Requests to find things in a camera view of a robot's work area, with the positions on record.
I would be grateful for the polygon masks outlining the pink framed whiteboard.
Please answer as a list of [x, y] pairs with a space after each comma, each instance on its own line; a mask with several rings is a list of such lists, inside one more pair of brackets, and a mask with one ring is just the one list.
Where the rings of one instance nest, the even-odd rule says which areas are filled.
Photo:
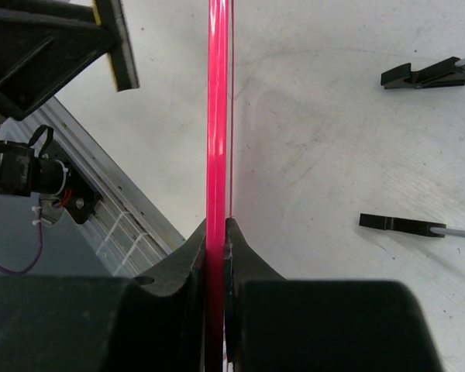
[[231, 209], [234, 2], [208, 3], [204, 370], [223, 370], [226, 218]]

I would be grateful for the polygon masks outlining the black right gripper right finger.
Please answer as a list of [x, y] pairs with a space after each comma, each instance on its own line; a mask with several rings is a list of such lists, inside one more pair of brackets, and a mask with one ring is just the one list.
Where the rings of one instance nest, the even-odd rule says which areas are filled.
[[386, 280], [288, 280], [226, 221], [226, 352], [236, 371], [440, 371], [416, 297]]

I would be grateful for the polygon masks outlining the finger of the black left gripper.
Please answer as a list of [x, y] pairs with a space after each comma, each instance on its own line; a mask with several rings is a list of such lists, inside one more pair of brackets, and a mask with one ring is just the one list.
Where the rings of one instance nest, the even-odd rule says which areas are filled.
[[114, 44], [89, 6], [0, 1], [0, 115], [24, 119]]

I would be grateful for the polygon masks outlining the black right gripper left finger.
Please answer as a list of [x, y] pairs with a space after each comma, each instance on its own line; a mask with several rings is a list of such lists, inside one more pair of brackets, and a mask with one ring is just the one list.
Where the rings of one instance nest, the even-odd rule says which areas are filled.
[[0, 371], [201, 371], [205, 226], [134, 278], [0, 276]]

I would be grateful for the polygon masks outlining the yellow black whiteboard eraser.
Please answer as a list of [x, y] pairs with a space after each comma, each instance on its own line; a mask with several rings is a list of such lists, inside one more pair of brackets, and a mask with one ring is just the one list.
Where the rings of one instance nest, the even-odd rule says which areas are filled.
[[137, 89], [140, 81], [123, 4], [119, 0], [93, 1], [95, 22], [113, 38], [108, 61], [117, 91]]

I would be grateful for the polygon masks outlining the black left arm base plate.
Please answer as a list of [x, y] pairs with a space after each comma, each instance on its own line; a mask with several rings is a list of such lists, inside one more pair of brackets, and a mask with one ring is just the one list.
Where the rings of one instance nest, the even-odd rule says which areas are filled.
[[95, 213], [95, 206], [102, 200], [98, 189], [55, 139], [48, 145], [42, 158], [62, 165], [63, 171], [67, 170], [67, 180], [58, 194], [41, 194], [43, 217], [54, 225], [67, 213], [76, 224], [83, 225]]

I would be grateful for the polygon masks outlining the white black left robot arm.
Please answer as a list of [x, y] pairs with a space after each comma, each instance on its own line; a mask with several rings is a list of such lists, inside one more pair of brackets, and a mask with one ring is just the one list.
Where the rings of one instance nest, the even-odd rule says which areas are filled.
[[[22, 121], [108, 52], [114, 39], [90, 6], [0, 1], [0, 116]], [[0, 141], [0, 194], [57, 193], [64, 178], [40, 183], [37, 141]]]

